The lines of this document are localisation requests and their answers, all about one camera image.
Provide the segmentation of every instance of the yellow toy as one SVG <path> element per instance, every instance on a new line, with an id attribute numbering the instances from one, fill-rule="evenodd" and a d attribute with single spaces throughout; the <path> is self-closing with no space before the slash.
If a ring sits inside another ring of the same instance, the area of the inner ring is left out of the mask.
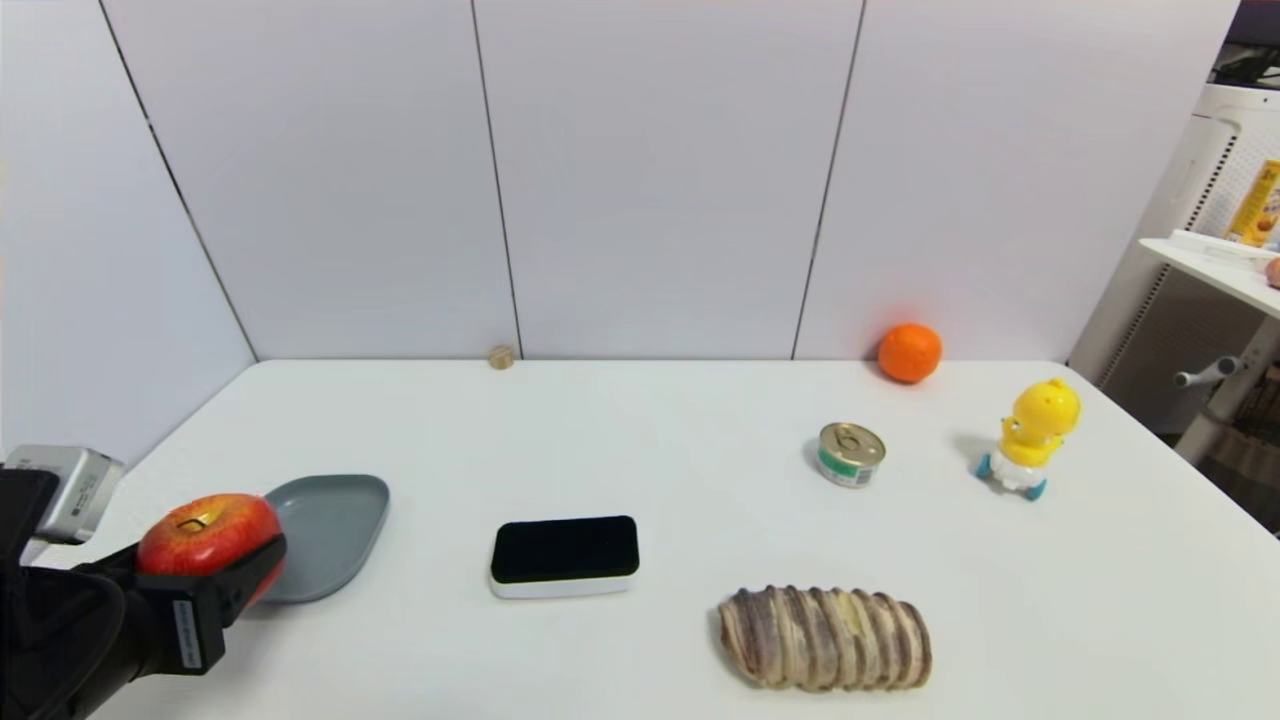
<path id="1" fill-rule="evenodd" d="M 1033 384 L 1014 401 L 1012 416 L 1001 421 L 1000 445 L 982 456 L 978 477 L 1039 500 L 1048 484 L 1044 465 L 1079 419 L 1080 398 L 1061 378 Z"/>

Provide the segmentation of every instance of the cork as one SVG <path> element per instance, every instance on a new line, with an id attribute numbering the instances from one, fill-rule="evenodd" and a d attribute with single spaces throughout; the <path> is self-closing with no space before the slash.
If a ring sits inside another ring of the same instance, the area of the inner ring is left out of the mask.
<path id="1" fill-rule="evenodd" d="M 516 363 L 516 354 L 508 345 L 499 345 L 489 351 L 489 366 L 494 370 L 506 370 Z"/>

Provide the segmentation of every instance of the blue wheel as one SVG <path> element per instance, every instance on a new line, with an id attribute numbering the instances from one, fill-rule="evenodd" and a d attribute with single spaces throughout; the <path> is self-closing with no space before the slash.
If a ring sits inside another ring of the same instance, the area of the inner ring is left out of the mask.
<path id="1" fill-rule="evenodd" d="M 1041 480 L 1041 484 L 1038 484 L 1038 486 L 1036 486 L 1033 488 L 1029 488 L 1027 491 L 1027 500 L 1030 500 L 1032 502 L 1036 502 L 1037 500 L 1039 500 L 1039 496 L 1044 495 L 1044 486 L 1047 486 L 1047 484 L 1048 484 L 1048 478 Z"/>

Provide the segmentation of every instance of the white wall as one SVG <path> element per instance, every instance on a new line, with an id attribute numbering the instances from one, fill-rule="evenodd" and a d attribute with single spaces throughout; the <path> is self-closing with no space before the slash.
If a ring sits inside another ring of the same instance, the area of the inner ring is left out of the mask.
<path id="1" fill-rule="evenodd" d="M 138 460 L 252 361 L 93 0 L 4 0 L 5 450 Z"/>
<path id="2" fill-rule="evenodd" d="M 467 0 L 106 9 L 260 356 L 516 345 Z"/>
<path id="3" fill-rule="evenodd" d="M 790 357 L 859 0 L 477 0 L 525 354 Z"/>
<path id="4" fill-rule="evenodd" d="M 868 0 L 796 357 L 1065 359 L 1235 0 Z"/>

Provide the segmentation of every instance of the canned food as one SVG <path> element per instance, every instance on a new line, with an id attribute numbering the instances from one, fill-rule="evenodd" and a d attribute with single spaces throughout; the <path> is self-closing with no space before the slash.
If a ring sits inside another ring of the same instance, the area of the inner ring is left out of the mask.
<path id="1" fill-rule="evenodd" d="M 865 486 L 882 460 L 884 443 L 861 425 L 832 423 L 818 436 L 818 469 L 837 486 Z"/>

